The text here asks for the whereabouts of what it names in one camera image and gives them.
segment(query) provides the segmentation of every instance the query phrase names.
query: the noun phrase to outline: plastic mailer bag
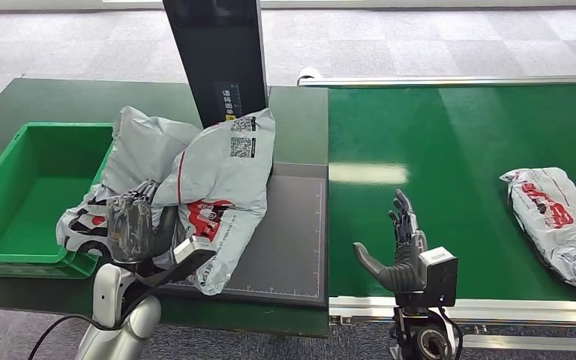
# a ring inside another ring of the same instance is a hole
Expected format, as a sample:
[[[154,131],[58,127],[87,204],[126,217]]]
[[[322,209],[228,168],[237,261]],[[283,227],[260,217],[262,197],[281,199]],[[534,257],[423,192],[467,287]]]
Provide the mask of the plastic mailer bag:
[[[541,261],[576,287],[576,187],[561,169],[516,169],[508,183],[515,217]]]
[[[100,183],[121,194],[147,179],[162,182],[173,159],[199,133],[192,124],[148,117],[125,106],[113,123],[114,141]]]
[[[131,106],[122,108],[113,124],[114,141],[100,184],[92,186],[78,206],[61,216],[56,241],[69,251],[89,251],[102,245],[114,254],[107,238],[107,200],[130,193],[147,180],[162,182],[171,173],[173,159],[199,133],[191,124],[148,117]],[[154,212],[159,221],[162,208]]]
[[[213,259],[188,278],[206,295],[224,288],[266,213],[274,144],[269,109],[217,123],[175,158],[155,193],[153,206],[179,206],[186,237],[204,237],[215,246]],[[166,268],[170,256],[155,263]]]

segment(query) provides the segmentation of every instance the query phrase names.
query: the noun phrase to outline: qr code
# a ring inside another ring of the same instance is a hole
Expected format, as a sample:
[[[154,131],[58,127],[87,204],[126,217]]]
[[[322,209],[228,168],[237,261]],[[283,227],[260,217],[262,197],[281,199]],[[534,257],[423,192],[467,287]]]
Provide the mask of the qr code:
[[[254,137],[231,137],[230,138],[231,158],[254,158],[255,138]]]
[[[569,263],[573,263],[576,260],[576,251],[561,253],[560,256]]]
[[[231,131],[255,131],[255,117],[244,117],[233,120],[230,125]]]

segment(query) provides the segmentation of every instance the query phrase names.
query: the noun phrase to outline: green crate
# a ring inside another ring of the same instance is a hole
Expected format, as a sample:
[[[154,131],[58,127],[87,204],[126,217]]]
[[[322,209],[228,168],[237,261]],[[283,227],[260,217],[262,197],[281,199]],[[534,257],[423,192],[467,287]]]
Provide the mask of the green crate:
[[[111,124],[29,123],[0,157],[0,276],[87,278],[97,256],[66,251],[55,228],[89,190]]]

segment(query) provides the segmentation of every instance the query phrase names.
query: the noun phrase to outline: gray mat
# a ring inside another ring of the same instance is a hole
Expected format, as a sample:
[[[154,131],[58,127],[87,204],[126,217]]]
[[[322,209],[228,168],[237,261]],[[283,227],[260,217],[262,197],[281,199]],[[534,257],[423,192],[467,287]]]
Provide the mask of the gray mat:
[[[216,299],[326,306],[326,177],[327,166],[274,165],[266,215]],[[201,296],[188,283],[163,288]]]

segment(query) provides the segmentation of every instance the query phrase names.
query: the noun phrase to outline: gray plastic mailer bag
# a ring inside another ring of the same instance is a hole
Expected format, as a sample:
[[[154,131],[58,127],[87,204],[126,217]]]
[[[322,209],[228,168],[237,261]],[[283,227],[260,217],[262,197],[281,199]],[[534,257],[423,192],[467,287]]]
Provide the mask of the gray plastic mailer bag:
[[[545,265],[576,287],[576,187],[561,169],[516,169],[508,183],[515,217]]]

